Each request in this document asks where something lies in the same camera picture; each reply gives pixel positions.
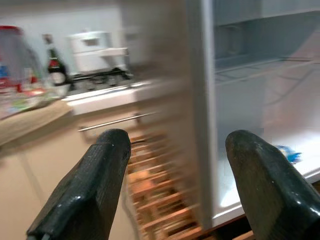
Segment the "clear glass fridge shelf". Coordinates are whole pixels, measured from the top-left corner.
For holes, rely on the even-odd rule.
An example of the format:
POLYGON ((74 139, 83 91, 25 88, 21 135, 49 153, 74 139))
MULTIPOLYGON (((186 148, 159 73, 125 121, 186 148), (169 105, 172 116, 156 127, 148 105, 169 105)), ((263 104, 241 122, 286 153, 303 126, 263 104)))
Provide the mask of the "clear glass fridge shelf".
POLYGON ((320 64, 320 58, 314 57, 280 57, 269 60, 255 61, 233 67, 218 69, 215 72, 217 86, 247 81, 269 74, 281 73, 289 69, 320 64))

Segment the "dark glass bottle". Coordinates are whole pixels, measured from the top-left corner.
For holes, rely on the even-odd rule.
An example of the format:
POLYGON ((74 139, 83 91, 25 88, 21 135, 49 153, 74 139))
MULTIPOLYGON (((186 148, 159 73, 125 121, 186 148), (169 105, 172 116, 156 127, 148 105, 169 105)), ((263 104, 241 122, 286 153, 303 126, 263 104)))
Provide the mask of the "dark glass bottle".
POLYGON ((51 79, 55 87, 64 86, 70 84, 69 76, 67 74, 67 68, 58 51, 53 43, 53 37, 51 34, 42 35, 47 47, 48 47, 48 76, 51 79))

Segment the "steel gas stove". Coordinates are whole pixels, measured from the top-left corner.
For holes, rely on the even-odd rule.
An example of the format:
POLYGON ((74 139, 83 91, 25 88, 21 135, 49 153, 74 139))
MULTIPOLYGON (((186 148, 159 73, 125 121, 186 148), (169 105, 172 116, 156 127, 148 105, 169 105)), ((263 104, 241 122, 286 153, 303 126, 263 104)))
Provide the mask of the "steel gas stove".
POLYGON ((132 78, 131 72, 120 67, 93 73, 78 73, 71 76, 68 91, 94 91, 97 85, 103 85, 103 89, 112 88, 121 81, 130 81, 132 78))

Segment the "beige kitchen cabinet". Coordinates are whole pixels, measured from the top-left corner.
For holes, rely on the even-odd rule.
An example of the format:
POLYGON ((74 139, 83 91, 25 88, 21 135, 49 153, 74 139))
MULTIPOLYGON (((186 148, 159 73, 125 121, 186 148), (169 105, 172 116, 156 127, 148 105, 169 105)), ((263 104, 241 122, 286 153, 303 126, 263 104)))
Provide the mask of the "beige kitchen cabinet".
POLYGON ((69 96, 72 111, 0 147, 0 240, 25 240, 27 229, 58 182, 80 160, 100 133, 119 128, 142 133, 163 121, 165 105, 176 100, 179 86, 143 81, 132 86, 69 96), (140 119, 78 132, 137 114, 140 119))

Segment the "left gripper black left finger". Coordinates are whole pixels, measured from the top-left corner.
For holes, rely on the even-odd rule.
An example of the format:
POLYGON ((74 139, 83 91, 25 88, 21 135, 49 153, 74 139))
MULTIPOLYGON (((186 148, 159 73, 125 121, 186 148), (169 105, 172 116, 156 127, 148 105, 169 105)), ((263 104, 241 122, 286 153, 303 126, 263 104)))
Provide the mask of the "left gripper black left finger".
POLYGON ((104 131, 58 183, 26 240, 108 240, 130 156, 125 130, 104 131))

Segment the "wooden wine rack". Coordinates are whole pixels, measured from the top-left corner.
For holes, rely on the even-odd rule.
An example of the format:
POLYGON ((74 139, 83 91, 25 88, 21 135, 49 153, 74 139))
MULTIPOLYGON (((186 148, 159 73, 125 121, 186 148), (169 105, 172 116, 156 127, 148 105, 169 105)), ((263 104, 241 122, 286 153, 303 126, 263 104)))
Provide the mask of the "wooden wine rack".
POLYGON ((238 220, 208 230, 187 198, 193 189, 178 188, 183 176, 175 166, 179 152, 165 133, 131 132, 131 157, 125 180, 133 208, 137 240, 256 240, 238 220))

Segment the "blue white snack bag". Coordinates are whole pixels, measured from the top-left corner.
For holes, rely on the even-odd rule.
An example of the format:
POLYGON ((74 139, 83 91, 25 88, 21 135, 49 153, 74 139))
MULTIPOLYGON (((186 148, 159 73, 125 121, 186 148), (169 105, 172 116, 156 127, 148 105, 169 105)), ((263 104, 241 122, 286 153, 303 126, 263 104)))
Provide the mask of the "blue white snack bag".
POLYGON ((285 158, 291 163, 296 164, 302 161, 301 152, 296 152, 292 148, 284 145, 275 145, 275 147, 281 151, 285 158))

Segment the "beige wooden board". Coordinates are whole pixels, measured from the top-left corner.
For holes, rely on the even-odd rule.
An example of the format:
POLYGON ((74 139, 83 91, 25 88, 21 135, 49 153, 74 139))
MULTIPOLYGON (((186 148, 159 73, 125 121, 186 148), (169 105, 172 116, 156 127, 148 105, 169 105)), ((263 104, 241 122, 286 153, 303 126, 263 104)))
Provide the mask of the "beige wooden board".
POLYGON ((0 147, 36 131, 73 111, 65 101, 58 100, 45 107, 12 115, 0 120, 0 147))

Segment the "white cooking pot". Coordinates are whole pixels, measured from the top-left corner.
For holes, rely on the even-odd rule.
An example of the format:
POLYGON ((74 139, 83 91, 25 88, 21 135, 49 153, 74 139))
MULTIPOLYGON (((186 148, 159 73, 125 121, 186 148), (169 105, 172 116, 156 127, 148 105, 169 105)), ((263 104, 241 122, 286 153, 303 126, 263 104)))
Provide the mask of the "white cooking pot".
POLYGON ((66 37, 73 73, 128 69, 127 48, 116 31, 85 30, 66 37))

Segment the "small dark grey fridge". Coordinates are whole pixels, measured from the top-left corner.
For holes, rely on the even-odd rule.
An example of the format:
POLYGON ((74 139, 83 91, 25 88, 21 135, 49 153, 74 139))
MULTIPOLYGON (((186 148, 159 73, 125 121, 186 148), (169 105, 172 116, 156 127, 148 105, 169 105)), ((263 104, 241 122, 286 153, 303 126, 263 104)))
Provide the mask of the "small dark grey fridge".
POLYGON ((217 86, 217 70, 277 59, 320 59, 320 0, 185 0, 200 206, 205 229, 244 213, 225 140, 248 130, 301 153, 294 167, 320 180, 320 64, 217 86))

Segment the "clear bag of vegetables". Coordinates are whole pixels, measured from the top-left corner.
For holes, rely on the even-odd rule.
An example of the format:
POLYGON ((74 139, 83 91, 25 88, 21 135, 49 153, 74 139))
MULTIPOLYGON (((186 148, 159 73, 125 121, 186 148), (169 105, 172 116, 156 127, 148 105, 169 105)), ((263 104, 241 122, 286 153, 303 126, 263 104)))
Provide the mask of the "clear bag of vegetables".
POLYGON ((35 96, 26 96, 23 93, 16 96, 0 95, 0 120, 22 112, 46 107, 59 99, 58 96, 47 93, 35 96))

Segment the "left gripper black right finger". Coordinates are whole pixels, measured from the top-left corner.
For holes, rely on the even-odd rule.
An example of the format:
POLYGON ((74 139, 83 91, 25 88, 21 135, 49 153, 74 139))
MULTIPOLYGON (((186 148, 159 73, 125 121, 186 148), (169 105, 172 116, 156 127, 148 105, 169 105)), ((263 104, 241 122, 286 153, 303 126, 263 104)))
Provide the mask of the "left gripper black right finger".
POLYGON ((256 240, 320 240, 320 193, 280 150, 247 130, 225 149, 256 240))

